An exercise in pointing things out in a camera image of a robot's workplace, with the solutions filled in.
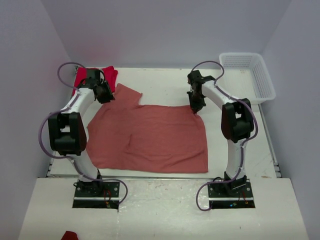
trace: white table surface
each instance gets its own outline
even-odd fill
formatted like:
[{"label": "white table surface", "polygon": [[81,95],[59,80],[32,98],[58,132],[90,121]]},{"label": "white table surface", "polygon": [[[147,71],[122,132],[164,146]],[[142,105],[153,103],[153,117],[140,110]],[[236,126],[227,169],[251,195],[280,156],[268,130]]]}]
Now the white table surface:
[{"label": "white table surface", "polygon": [[[116,84],[121,83],[135,91],[142,93],[140,104],[183,106],[189,105],[187,91],[187,75],[190,69],[164,68],[117,68]],[[203,76],[217,77],[220,70],[202,69]],[[138,178],[214,178],[223,177],[227,167],[228,148],[227,140],[221,132],[221,110],[209,99],[205,100],[204,107],[198,114],[201,116],[206,131],[208,145],[208,172],[207,173],[154,173],[132,170],[100,169],[102,176],[138,177]],[[101,107],[95,101],[83,116],[83,124],[87,126]],[[264,129],[262,115],[258,105],[253,105],[259,125],[258,136],[250,141],[246,148],[245,167],[249,178],[276,178],[274,161],[269,148],[267,135]],[[51,176],[76,176],[76,171],[67,160],[55,159],[50,167]]]},{"label": "white table surface", "polygon": [[[251,178],[256,208],[198,210],[195,195],[205,179],[124,181],[129,188],[119,212],[72,208],[76,178],[39,178],[19,240],[307,240],[291,181]],[[123,196],[124,187],[120,187]],[[200,194],[208,207],[208,191]]]}]

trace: white table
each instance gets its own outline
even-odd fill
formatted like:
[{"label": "white table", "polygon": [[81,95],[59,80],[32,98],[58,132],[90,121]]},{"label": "white table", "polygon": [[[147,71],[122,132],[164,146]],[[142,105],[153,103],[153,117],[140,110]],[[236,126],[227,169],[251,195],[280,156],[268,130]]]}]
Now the white table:
[{"label": "white table", "polygon": [[[116,83],[121,83],[142,93],[140,104],[183,106],[189,104],[187,91],[187,75],[190,69],[163,68],[117,68],[119,71]],[[203,76],[217,77],[220,70],[202,69]],[[214,178],[223,177],[227,167],[227,140],[221,132],[221,110],[210,100],[205,100],[207,106],[198,114],[203,119],[208,145],[208,173],[154,173],[132,170],[100,169],[102,176],[137,177],[137,178]],[[101,105],[95,101],[83,116],[83,124],[87,126]],[[258,105],[253,105],[259,125],[258,136],[250,141],[246,148],[245,167],[249,178],[276,178],[273,155],[270,151],[264,123]],[[67,177],[77,173],[67,160],[52,160],[49,176]]]},{"label": "white table", "polygon": [[[19,240],[307,240],[291,182],[252,177],[256,208],[199,211],[196,191],[205,179],[124,179],[129,188],[119,212],[72,208],[76,178],[39,178]],[[208,207],[208,191],[200,194]]]}]

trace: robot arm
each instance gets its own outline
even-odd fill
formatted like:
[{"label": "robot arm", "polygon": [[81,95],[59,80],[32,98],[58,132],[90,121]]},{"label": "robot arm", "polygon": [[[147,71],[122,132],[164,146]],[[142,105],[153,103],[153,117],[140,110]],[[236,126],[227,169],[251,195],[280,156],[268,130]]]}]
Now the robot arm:
[{"label": "robot arm", "polygon": [[[203,77],[199,70],[192,71],[188,75],[188,83],[191,85],[188,92],[189,102],[194,113],[206,105],[205,97],[222,110],[221,131],[228,144],[228,162],[224,178],[231,180],[236,177],[235,181],[230,183],[231,189],[234,189],[246,184],[247,181],[244,164],[247,143],[243,142],[254,130],[254,122],[248,109],[238,101],[232,100],[234,97],[227,97],[218,90],[214,80],[212,76]],[[242,101],[251,107],[248,99],[245,98]]]},{"label": "robot arm", "polygon": [[[60,113],[48,119],[51,149],[62,156],[72,157],[78,170],[92,179],[97,179],[100,173],[89,160],[86,151],[87,135],[82,117],[95,100],[101,104],[114,100],[108,82],[105,79],[101,80],[100,73],[98,69],[87,69],[86,79],[82,81],[71,100]],[[80,174],[79,180],[92,182]]]}]

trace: empty basket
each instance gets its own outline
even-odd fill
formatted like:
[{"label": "empty basket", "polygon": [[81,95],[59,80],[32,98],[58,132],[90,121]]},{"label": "empty basket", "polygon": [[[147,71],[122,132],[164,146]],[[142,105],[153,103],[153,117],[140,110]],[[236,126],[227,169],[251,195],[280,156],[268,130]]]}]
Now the empty basket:
[{"label": "empty basket", "polygon": [[260,54],[228,52],[219,56],[225,69],[217,84],[233,96],[247,98],[252,104],[260,104],[276,97],[267,66]]}]

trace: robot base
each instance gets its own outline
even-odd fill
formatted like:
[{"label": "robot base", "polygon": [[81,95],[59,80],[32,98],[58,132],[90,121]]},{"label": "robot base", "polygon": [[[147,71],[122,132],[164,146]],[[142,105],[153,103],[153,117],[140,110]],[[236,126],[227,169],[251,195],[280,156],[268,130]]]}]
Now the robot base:
[{"label": "robot base", "polygon": [[250,181],[237,188],[228,184],[208,185],[209,206],[211,209],[251,209],[255,208]]},{"label": "robot base", "polygon": [[119,209],[120,183],[116,181],[78,181],[72,208],[75,209]]}]

